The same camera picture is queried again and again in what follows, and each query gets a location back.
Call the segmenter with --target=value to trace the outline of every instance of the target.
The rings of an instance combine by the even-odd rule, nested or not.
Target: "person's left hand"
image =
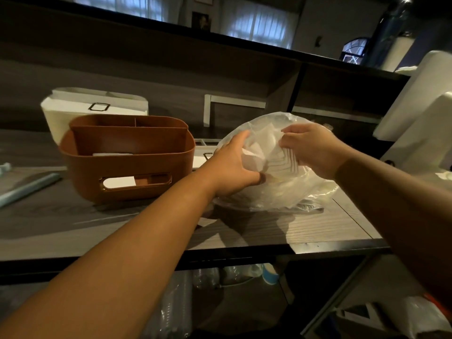
[[[249,135],[249,130],[235,135],[198,169],[199,174],[212,182],[215,195],[229,196],[265,181],[264,174],[246,170],[242,165],[242,147]]]

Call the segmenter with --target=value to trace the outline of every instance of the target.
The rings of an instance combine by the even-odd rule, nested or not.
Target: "person's right hand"
[[[356,153],[316,123],[290,125],[282,132],[280,147],[292,149],[299,165],[307,165],[325,179],[334,179],[337,169]]]

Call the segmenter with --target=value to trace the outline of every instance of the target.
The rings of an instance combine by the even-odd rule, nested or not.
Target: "brown tissue box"
[[[96,204],[159,196],[192,171],[196,144],[182,120],[86,115],[73,119],[69,128],[60,152],[77,192]],[[107,178],[122,177],[135,185],[104,185]]]

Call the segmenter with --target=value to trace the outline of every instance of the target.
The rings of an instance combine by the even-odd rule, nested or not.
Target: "window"
[[[221,33],[290,49],[298,15],[247,0],[224,0]]]
[[[359,65],[363,59],[363,51],[368,40],[369,38],[356,38],[349,41],[343,46],[340,60]]]
[[[167,22],[164,15],[162,0],[74,0],[97,8],[120,13],[147,17],[149,19]]]

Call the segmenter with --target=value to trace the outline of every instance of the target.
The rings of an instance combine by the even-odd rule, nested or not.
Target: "hand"
[[[290,125],[282,132],[280,147],[292,149],[299,165],[307,165],[325,179],[334,179],[337,169],[357,153],[316,123]]]
[[[265,181],[264,174],[246,170],[242,165],[242,148],[249,135],[248,130],[237,134],[198,169],[198,173],[205,174],[205,178],[212,182],[215,195],[229,196]]]

